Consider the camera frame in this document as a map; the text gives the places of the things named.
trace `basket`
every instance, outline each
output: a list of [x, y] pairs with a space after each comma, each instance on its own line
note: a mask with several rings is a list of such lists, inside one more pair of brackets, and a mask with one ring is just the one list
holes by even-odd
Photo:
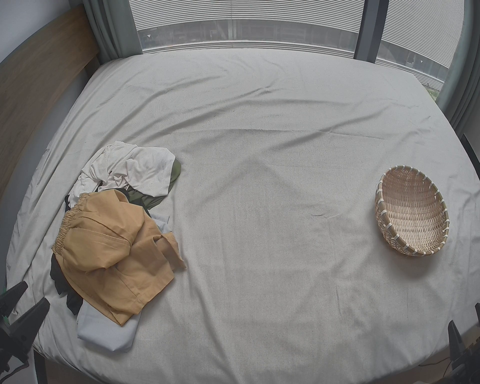
[[407, 256], [434, 254], [448, 239], [445, 201], [433, 181], [418, 169], [400, 165], [382, 175], [375, 214], [385, 240]]

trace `gray-green curtain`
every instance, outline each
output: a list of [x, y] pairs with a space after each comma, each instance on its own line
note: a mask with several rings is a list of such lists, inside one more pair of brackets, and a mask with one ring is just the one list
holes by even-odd
[[101, 64], [142, 53], [128, 0], [83, 0], [83, 4]]
[[437, 104], [460, 137], [480, 108], [480, 1], [465, 0], [462, 35]]

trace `cable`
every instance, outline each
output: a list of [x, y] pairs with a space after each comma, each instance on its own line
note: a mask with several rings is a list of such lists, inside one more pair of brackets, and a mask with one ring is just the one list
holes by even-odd
[[447, 373], [447, 369], [448, 369], [448, 367], [450, 367], [451, 363], [452, 363], [451, 361], [448, 363], [447, 367], [445, 368], [445, 372], [444, 372], [444, 375], [442, 376], [442, 378], [445, 377], [445, 374]]
[[450, 358], [450, 356], [446, 357], [445, 359], [441, 359], [440, 361], [437, 361], [436, 363], [419, 364], [419, 367], [428, 367], [429, 365], [437, 365], [437, 364], [440, 364], [442, 361], [445, 361], [449, 358]]
[[0, 384], [2, 384], [5, 380], [7, 380], [10, 376], [15, 375], [18, 371], [21, 371], [24, 368], [27, 368], [30, 364], [28, 364], [28, 360], [25, 362], [25, 364], [22, 364], [20, 367], [15, 368], [12, 373], [9, 373], [5, 377], [2, 377], [0, 379]]

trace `mattress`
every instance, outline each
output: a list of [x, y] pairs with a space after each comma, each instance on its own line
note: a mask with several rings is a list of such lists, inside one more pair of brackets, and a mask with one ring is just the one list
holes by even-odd
[[[188, 265], [148, 303], [133, 347], [77, 339], [50, 279], [63, 198], [115, 140], [168, 148], [182, 172], [155, 212]], [[430, 257], [384, 241], [375, 188], [420, 169], [447, 203]], [[38, 165], [18, 215], [8, 287], [45, 296], [34, 347], [109, 383], [364, 383], [418, 364], [476, 322], [480, 182], [409, 73], [315, 53], [164, 52], [100, 67]]]

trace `green clothing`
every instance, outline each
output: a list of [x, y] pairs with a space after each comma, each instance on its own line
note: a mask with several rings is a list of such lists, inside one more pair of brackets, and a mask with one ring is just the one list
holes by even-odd
[[[175, 159], [173, 161], [173, 165], [172, 165], [172, 173], [170, 175], [170, 185], [168, 186], [168, 192], [171, 191], [172, 187], [173, 187], [173, 184], [175, 184], [175, 181], [177, 180], [178, 176], [180, 175], [180, 172], [181, 172], [181, 164], [180, 162]], [[134, 200], [138, 200], [138, 199], [142, 199], [142, 202], [144, 203], [145, 205], [145, 208], [150, 210], [152, 209], [153, 207], [159, 205], [163, 199], [166, 198], [166, 196], [148, 196], [148, 195], [144, 195], [143, 193], [141, 192], [138, 192], [137, 190], [133, 189], [131, 186], [129, 186], [127, 188], [127, 193], [128, 193], [128, 200], [130, 202], [134, 201]]]

